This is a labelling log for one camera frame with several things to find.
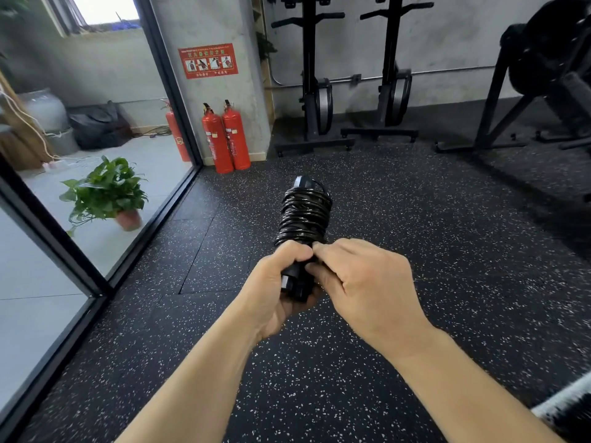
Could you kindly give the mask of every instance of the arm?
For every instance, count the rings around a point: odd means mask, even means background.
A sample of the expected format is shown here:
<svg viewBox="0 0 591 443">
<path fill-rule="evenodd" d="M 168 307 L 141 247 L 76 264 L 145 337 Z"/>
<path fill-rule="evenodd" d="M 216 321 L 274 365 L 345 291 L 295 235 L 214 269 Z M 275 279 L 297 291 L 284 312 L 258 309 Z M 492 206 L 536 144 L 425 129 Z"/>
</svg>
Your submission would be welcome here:
<svg viewBox="0 0 591 443">
<path fill-rule="evenodd" d="M 423 313 L 408 260 L 366 241 L 314 244 L 336 311 L 400 372 L 452 443 L 562 442 Z"/>
<path fill-rule="evenodd" d="M 277 333 L 306 304 L 280 298 L 281 271 L 312 257 L 307 245 L 288 241 L 256 265 L 242 290 L 196 343 L 172 376 L 117 439 L 117 443 L 220 442 L 252 349 Z"/>
</svg>

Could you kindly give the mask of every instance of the hand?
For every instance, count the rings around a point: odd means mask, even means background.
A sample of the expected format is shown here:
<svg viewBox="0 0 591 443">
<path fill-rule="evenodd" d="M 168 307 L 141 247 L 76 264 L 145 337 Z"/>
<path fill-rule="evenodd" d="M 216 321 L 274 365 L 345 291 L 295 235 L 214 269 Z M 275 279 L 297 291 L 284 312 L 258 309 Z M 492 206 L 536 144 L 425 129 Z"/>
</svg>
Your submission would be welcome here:
<svg viewBox="0 0 591 443">
<path fill-rule="evenodd" d="M 435 328 L 418 302 L 408 260 L 361 239 L 314 243 L 325 265 L 306 270 L 329 294 L 336 311 L 390 362 L 428 345 Z"/>
<path fill-rule="evenodd" d="M 234 300 L 241 312 L 252 321 L 257 341 L 277 334 L 292 314 L 305 311 L 316 304 L 321 294 L 315 286 L 306 303 L 294 302 L 281 295 L 281 271 L 294 261 L 306 261 L 313 252 L 308 245 L 287 241 L 275 253 L 260 260 L 248 276 L 242 290 Z"/>
</svg>

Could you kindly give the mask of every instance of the white tiled floor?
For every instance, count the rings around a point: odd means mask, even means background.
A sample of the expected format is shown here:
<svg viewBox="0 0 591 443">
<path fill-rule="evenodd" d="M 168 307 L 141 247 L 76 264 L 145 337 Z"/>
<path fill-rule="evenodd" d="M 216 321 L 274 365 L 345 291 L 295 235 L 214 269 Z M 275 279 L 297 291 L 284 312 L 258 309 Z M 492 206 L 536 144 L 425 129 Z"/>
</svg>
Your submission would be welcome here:
<svg viewBox="0 0 591 443">
<path fill-rule="evenodd" d="M 181 160 L 174 138 L 135 138 L 120 148 L 71 155 L 109 159 L 124 157 L 148 179 L 141 183 L 149 202 L 141 211 L 144 222 L 156 212 L 191 167 Z M 62 180 L 82 178 L 100 160 L 74 162 L 54 173 L 23 171 L 21 177 L 64 230 L 70 229 L 72 203 L 58 196 L 67 189 Z M 96 220 L 76 231 L 74 242 L 106 275 L 139 230 L 123 231 L 113 220 Z M 51 344 L 70 323 L 87 297 L 0 210 L 0 409 L 21 386 Z"/>
</svg>

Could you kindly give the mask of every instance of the window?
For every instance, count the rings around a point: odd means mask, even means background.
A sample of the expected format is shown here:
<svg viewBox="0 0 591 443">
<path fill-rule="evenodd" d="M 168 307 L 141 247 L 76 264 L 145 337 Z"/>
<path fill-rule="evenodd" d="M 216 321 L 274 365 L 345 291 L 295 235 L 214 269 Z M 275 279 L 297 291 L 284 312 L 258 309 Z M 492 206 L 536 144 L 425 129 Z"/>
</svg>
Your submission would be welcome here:
<svg viewBox="0 0 591 443">
<path fill-rule="evenodd" d="M 66 35 L 139 28 L 134 0 L 46 0 Z"/>
</svg>

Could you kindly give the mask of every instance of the person's right hand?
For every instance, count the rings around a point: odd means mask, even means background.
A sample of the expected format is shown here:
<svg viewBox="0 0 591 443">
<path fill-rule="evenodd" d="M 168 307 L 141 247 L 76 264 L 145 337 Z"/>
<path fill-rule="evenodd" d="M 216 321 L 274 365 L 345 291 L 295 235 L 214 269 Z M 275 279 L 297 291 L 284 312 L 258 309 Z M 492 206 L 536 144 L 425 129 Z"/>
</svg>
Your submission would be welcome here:
<svg viewBox="0 0 591 443">
<path fill-rule="evenodd" d="M 391 363 L 422 352 L 438 330 L 421 309 L 408 260 L 361 239 L 314 243 L 322 264 L 310 263 L 336 311 Z"/>
</svg>

